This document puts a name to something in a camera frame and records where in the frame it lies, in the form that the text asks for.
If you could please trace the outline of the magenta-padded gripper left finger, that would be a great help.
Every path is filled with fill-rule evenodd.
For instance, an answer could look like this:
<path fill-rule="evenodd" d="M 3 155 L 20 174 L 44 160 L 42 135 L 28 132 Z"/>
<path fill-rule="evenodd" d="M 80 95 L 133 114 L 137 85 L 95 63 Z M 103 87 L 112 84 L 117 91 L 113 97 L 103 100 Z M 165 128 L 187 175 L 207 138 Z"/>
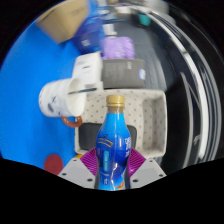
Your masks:
<path fill-rule="evenodd" d="M 72 158 L 58 174 L 78 186 L 94 189 L 98 172 L 96 149 L 93 148 L 80 158 Z"/>

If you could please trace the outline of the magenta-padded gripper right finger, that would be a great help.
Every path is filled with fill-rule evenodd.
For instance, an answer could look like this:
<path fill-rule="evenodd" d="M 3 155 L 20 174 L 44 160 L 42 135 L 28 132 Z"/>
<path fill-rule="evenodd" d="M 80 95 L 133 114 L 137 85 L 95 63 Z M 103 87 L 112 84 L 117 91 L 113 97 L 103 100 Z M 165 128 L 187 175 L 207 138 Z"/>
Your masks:
<path fill-rule="evenodd" d="M 165 176 L 154 159 L 146 159 L 135 149 L 131 150 L 125 173 L 126 189 L 141 188 Z"/>

